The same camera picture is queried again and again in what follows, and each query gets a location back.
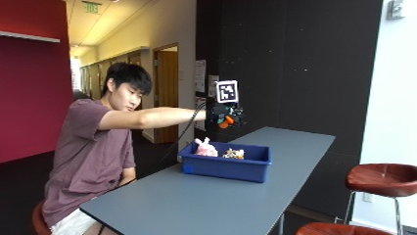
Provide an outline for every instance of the wire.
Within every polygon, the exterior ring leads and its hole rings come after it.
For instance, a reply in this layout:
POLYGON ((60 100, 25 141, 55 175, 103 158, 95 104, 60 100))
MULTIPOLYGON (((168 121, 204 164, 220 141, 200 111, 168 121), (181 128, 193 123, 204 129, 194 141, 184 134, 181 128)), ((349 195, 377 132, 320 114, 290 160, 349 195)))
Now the wire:
POLYGON ((190 118, 190 120, 188 122, 188 125, 186 125, 185 129, 182 130, 182 133, 181 133, 178 139, 176 140, 176 142, 169 146, 165 155, 160 158, 158 162, 154 165, 150 166, 149 170, 144 171, 144 173, 141 173, 141 175, 137 176, 137 178, 140 178, 141 176, 146 175, 146 173, 149 173, 152 170, 154 170, 154 167, 158 166, 162 163, 162 161, 165 160, 165 158, 169 156, 169 154, 173 151, 174 147, 178 145, 178 142, 180 142, 180 139, 182 138, 182 135, 185 134, 188 128, 190 127, 190 125, 192 125, 192 123, 194 121, 194 118, 197 116, 198 111, 201 110, 201 108, 205 105, 206 105, 206 102, 200 103, 200 105, 197 106, 196 111, 193 113, 193 116, 192 116, 192 118, 190 118))
MULTIPOLYGON (((194 118, 196 118, 196 115, 197 115, 198 111, 201 110, 201 108, 202 108, 205 105, 206 105, 206 102, 201 103, 201 104, 197 106, 196 111, 194 111, 194 113, 193 113, 193 116, 192 116, 192 118, 190 118, 190 120, 189 120, 189 122, 188 122, 188 125, 186 125, 186 127, 185 127, 185 129, 184 129, 184 131, 182 131, 182 133, 181 133, 181 135, 180 135, 180 137, 178 137, 178 139, 177 139, 176 142, 170 145, 170 147, 169 147, 169 149, 168 149, 168 151, 166 151, 164 157, 160 158, 157 164, 154 164, 150 169, 154 169, 154 167, 156 167, 157 165, 160 165, 160 163, 164 161, 164 159, 169 156, 170 152, 172 152, 172 150, 173 150, 173 148, 177 146, 178 141, 180 141, 180 139, 182 138, 182 135, 185 134, 185 131, 188 130, 188 128, 190 127, 190 125, 192 125, 192 123, 193 123, 193 121, 194 121, 194 118)), ((111 191, 113 191, 113 190, 116 190, 116 189, 119 189, 119 188, 127 186, 128 184, 131 184, 131 183, 132 183, 133 181, 136 181, 137 179, 138 179, 138 177, 136 177, 135 179, 132 179, 128 183, 125 183, 125 184, 123 184, 123 185, 115 187, 113 189, 108 190, 104 194, 107 194, 108 192, 111 192, 111 191)), ((104 230, 104 224, 101 224, 101 226, 100 226, 100 230, 99 230, 97 235, 101 234, 103 230, 104 230)))

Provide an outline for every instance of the shelf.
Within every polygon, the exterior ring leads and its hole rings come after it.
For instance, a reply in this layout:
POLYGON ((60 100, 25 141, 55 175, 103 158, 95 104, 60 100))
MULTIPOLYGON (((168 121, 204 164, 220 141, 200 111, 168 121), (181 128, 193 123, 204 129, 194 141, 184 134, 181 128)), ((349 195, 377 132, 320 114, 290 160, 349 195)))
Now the shelf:
POLYGON ((28 40, 47 41, 47 42, 55 42, 55 43, 60 42, 60 39, 56 39, 56 38, 33 36, 33 35, 20 34, 15 32, 7 32, 7 31, 0 31, 0 36, 17 37, 17 38, 28 39, 28 40))

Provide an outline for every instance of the door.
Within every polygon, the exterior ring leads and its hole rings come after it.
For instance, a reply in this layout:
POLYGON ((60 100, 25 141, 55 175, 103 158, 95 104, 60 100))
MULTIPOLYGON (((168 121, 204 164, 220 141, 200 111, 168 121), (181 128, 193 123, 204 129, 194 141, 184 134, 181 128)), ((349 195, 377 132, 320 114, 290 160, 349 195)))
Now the door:
POLYGON ((85 67, 85 76, 84 76, 84 93, 91 97, 91 79, 89 79, 89 66, 85 67))
MULTIPOLYGON (((140 66, 141 65, 141 54, 135 53, 135 54, 129 55, 128 61, 129 61, 129 64, 140 66)), ((136 110, 141 110, 141 109, 142 109, 142 102, 136 107, 136 110)))
POLYGON ((100 98, 101 98, 101 91, 103 91, 103 87, 104 87, 104 81, 105 81, 105 77, 107 77, 107 71, 108 68, 111 66, 111 61, 103 61, 99 64, 99 68, 100 68, 100 98))
MULTIPOLYGON (((154 106, 178 107, 178 52, 177 46, 153 51, 154 106)), ((153 142, 176 142, 178 125, 153 130, 153 142)))
POLYGON ((89 79, 91 79, 91 97, 93 100, 100 99, 100 72, 99 64, 89 66, 89 79))

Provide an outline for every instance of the maroon t-shirt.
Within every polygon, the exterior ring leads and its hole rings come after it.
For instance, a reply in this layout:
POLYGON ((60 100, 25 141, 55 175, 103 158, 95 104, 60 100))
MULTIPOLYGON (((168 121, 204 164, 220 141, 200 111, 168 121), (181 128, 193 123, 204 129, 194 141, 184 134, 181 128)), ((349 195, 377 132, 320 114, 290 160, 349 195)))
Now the maroon t-shirt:
POLYGON ((45 184, 43 216, 49 227, 115 188, 123 169, 136 166, 131 130, 97 130, 108 111, 93 100, 77 100, 69 107, 45 184))

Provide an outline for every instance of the exit sign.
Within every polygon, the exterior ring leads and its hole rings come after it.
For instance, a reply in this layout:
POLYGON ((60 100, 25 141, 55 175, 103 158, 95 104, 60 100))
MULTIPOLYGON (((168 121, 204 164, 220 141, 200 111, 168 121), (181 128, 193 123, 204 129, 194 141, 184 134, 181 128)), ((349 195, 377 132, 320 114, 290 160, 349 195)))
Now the exit sign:
POLYGON ((85 5, 85 9, 88 13, 99 13, 99 5, 101 5, 100 3, 95 3, 95 2, 88 2, 88 1, 83 1, 87 5, 85 5))

